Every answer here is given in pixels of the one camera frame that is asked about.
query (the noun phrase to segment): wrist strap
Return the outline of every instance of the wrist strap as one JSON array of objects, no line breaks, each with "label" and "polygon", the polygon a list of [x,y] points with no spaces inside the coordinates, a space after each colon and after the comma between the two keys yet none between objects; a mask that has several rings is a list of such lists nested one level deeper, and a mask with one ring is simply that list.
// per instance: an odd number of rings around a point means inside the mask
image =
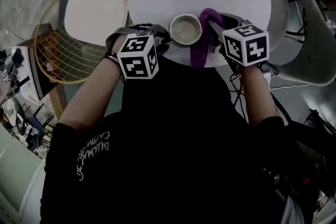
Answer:
[{"label": "wrist strap", "polygon": [[[115,52],[106,52],[106,54],[103,56],[103,58],[101,58],[101,60],[102,59],[109,59],[112,62],[114,62],[116,65],[118,65],[118,67],[120,68],[120,63],[119,63],[117,54]],[[120,79],[121,79],[122,83],[125,83],[125,78],[124,78],[124,75],[123,75],[122,71],[121,71]]]},{"label": "wrist strap", "polygon": [[115,41],[118,39],[118,37],[121,34],[125,34],[125,35],[136,34],[137,36],[139,36],[140,33],[141,33],[141,31],[139,31],[137,29],[133,29],[133,28],[130,28],[130,27],[120,27],[116,31],[114,31],[114,33],[111,36],[109,36],[106,39],[106,47],[110,48],[110,50],[112,50]]}]

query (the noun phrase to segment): black and white cube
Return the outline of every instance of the black and white cube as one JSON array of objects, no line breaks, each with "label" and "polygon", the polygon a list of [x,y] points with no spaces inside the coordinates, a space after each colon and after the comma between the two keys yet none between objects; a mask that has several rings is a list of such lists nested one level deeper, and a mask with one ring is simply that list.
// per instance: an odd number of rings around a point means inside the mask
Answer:
[{"label": "black and white cube", "polygon": [[159,70],[152,35],[127,35],[117,56],[125,79],[152,79]]},{"label": "black and white cube", "polygon": [[243,66],[269,58],[268,31],[245,25],[222,32],[226,55]]}]

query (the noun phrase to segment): black t-shirt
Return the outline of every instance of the black t-shirt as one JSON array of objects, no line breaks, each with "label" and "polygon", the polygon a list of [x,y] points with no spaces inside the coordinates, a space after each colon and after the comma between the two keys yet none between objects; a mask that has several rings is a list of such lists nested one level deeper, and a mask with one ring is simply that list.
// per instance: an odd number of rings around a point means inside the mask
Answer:
[{"label": "black t-shirt", "polygon": [[291,162],[284,128],[278,117],[250,127],[214,69],[161,60],[154,79],[125,84],[122,111],[93,132],[56,125],[41,221],[238,222],[258,214],[279,222],[284,205],[262,173]]}]

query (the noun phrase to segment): bracelet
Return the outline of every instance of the bracelet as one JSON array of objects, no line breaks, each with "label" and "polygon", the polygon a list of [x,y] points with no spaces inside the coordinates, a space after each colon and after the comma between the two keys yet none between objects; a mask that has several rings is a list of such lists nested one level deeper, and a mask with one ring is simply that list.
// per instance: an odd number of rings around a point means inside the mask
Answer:
[{"label": "bracelet", "polygon": [[[106,54],[104,55],[103,58],[101,58],[101,60],[102,59],[109,59],[109,60],[111,60],[112,62],[114,62],[121,69],[119,60],[117,58],[117,54],[115,52],[106,52]],[[121,77],[120,77],[120,79],[121,79],[122,83],[125,83],[125,78],[124,78],[124,75],[122,73],[122,70],[121,70]]]},{"label": "bracelet", "polygon": [[117,58],[117,54],[115,52],[106,53],[101,59],[110,59],[112,62],[116,63],[120,67],[119,60]]}]

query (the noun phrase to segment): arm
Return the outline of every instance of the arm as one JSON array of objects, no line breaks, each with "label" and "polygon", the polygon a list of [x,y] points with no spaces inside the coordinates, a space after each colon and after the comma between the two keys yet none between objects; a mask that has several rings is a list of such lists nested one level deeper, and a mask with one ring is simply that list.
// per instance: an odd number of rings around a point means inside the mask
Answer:
[{"label": "arm", "polygon": [[6,86],[5,86],[5,89],[4,91],[0,94],[0,105],[2,105],[4,103],[4,101],[6,100],[6,97],[10,91],[10,88],[11,88],[11,84],[12,82],[11,81],[7,81],[6,82]]},{"label": "arm", "polygon": [[[118,51],[125,39],[126,35],[119,37],[113,51]],[[103,59],[70,101],[59,123],[78,131],[92,129],[103,118],[120,76],[120,67]]]},{"label": "arm", "polygon": [[266,118],[280,116],[263,73],[257,67],[249,66],[243,68],[242,78],[250,124],[257,126]]}]

